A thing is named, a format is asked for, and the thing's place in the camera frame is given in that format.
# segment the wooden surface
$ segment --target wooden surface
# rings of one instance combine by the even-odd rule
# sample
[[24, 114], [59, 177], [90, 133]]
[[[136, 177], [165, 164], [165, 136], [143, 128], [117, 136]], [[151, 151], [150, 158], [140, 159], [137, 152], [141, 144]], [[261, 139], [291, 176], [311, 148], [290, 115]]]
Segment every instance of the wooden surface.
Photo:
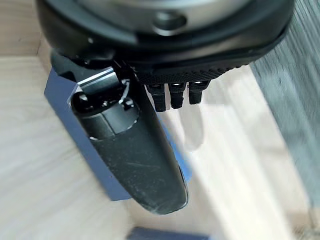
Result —
[[46, 101], [37, 57], [0, 58], [0, 239], [123, 240], [110, 202]]
[[38, 57], [47, 73], [50, 73], [51, 70], [51, 47], [46, 40], [46, 38], [42, 35], [40, 40], [40, 46], [38, 51]]
[[[0, 0], [11, 25], [0, 26], [0, 55], [38, 53], [48, 70], [33, 7]], [[120, 240], [134, 225], [293, 239], [284, 212], [304, 218], [308, 199], [248, 67], [215, 80], [202, 104], [160, 115], [193, 169], [188, 207], [167, 216], [103, 194], [43, 96], [44, 68], [36, 57], [0, 58], [0, 239]]]
[[292, 225], [310, 225], [308, 195], [251, 69], [244, 66], [228, 72], [210, 90], [205, 94], [223, 96], [236, 111]]
[[36, 55], [40, 37], [33, 0], [0, 0], [0, 55]]

